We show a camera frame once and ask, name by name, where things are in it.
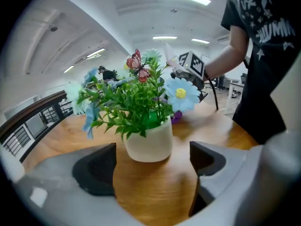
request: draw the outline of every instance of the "black t-shirt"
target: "black t-shirt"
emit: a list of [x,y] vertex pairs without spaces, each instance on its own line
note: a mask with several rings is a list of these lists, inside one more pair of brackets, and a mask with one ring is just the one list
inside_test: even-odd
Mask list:
[[233,120],[261,144],[285,130],[270,94],[301,48],[296,1],[227,0],[221,23],[228,30],[231,25],[240,27],[253,41],[246,85]]
[[111,70],[105,70],[103,72],[103,80],[104,81],[105,80],[110,80],[110,79],[116,79],[115,77],[116,77],[116,74]]

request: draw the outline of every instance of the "red butterfly decoration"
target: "red butterfly decoration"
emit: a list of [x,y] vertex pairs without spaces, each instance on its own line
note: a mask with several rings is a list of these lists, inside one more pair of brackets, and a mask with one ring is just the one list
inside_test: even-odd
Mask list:
[[130,69],[138,70],[139,81],[141,83],[145,83],[147,78],[151,76],[148,69],[144,69],[141,65],[141,55],[138,49],[136,49],[135,53],[132,55],[132,58],[127,59],[127,66]]

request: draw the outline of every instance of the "black railing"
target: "black railing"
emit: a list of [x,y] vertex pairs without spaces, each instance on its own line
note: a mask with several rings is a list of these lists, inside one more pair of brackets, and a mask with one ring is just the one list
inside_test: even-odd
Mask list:
[[23,162],[29,152],[54,126],[73,114],[71,103],[63,104],[64,99],[66,93],[57,92],[11,117],[0,127],[2,146]]

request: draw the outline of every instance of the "yellow flower center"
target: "yellow flower center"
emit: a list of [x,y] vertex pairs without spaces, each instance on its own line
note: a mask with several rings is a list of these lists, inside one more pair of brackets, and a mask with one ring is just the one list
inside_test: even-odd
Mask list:
[[186,90],[184,90],[183,88],[178,88],[175,91],[175,96],[177,96],[179,99],[183,99],[186,96]]

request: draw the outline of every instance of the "wooden table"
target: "wooden table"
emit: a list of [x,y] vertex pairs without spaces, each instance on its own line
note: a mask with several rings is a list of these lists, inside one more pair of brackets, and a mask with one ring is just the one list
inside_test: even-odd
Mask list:
[[25,159],[25,169],[47,157],[116,142],[113,184],[118,203],[148,226],[171,226],[188,218],[197,185],[190,163],[190,141],[246,150],[257,145],[240,126],[205,102],[184,113],[180,123],[173,125],[173,152],[156,163],[133,161],[113,128],[103,134],[104,127],[99,127],[93,132],[94,140],[87,140],[81,131],[84,121],[85,116],[70,116],[58,124]]
[[243,90],[244,90],[244,84],[230,82],[229,94],[228,94],[228,99],[227,99],[226,108],[225,108],[225,114],[227,114],[227,112],[229,110],[230,100],[232,98],[232,93],[233,93],[234,90],[236,92],[240,92],[240,97],[239,97],[239,101],[238,101],[238,103],[240,103],[241,96],[242,96],[242,93],[243,93]]

